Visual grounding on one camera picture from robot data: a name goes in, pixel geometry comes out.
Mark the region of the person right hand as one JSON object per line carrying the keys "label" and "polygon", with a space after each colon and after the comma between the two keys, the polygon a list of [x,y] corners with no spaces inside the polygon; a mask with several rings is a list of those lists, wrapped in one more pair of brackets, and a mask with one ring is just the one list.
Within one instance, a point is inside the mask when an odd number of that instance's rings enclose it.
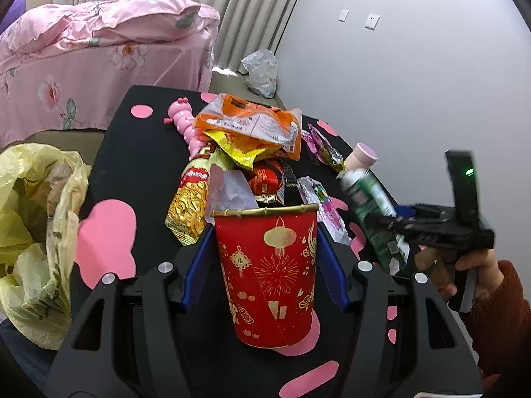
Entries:
{"label": "person right hand", "polygon": [[469,252],[460,257],[455,264],[445,263],[445,260],[451,260],[454,256],[454,252],[428,247],[414,257],[415,266],[419,271],[427,274],[431,270],[430,278],[445,301],[457,292],[454,278],[458,271],[477,270],[475,301],[490,298],[501,286],[504,275],[492,249]]}

